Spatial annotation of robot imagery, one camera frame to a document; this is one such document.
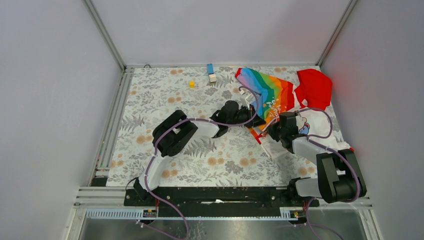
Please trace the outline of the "rainbow kids jacket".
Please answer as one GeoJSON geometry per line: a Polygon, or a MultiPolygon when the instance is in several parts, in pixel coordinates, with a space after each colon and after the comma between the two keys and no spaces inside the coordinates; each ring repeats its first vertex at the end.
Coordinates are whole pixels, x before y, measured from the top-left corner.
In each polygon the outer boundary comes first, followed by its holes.
{"type": "Polygon", "coordinates": [[[338,141],[331,129],[332,123],[324,114],[330,106],[333,83],[322,72],[309,68],[297,71],[299,85],[251,68],[239,68],[236,79],[249,87],[258,96],[255,105],[260,104],[257,114],[266,124],[251,128],[265,154],[276,159],[287,152],[280,142],[268,136],[267,128],[276,123],[280,114],[300,110],[296,117],[300,133],[311,135],[313,140],[327,147],[347,147],[345,141],[338,141]]]}

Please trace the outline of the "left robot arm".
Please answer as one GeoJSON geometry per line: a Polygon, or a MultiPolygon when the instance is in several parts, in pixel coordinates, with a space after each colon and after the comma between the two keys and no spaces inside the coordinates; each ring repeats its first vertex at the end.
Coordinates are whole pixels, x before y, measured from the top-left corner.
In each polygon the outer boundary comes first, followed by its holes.
{"type": "Polygon", "coordinates": [[[265,123],[253,105],[239,106],[233,100],[225,102],[208,119],[189,118],[182,110],[176,110],[153,130],[153,155],[133,184],[136,199],[144,206],[154,202],[154,190],[160,186],[161,174],[166,165],[193,137],[215,139],[226,134],[229,127],[254,128],[265,123]]]}

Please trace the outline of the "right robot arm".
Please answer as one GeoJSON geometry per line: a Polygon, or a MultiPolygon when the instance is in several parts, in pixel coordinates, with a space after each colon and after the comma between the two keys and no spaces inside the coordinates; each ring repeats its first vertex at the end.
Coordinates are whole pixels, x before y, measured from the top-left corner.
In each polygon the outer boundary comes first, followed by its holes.
{"type": "Polygon", "coordinates": [[[279,120],[267,128],[267,135],[291,154],[310,160],[316,165],[316,178],[295,178],[289,182],[287,201],[301,205],[307,197],[320,198],[327,203],[354,202],[367,193],[355,152],[350,146],[337,148],[313,140],[297,126],[298,111],[283,112],[279,120]]]}

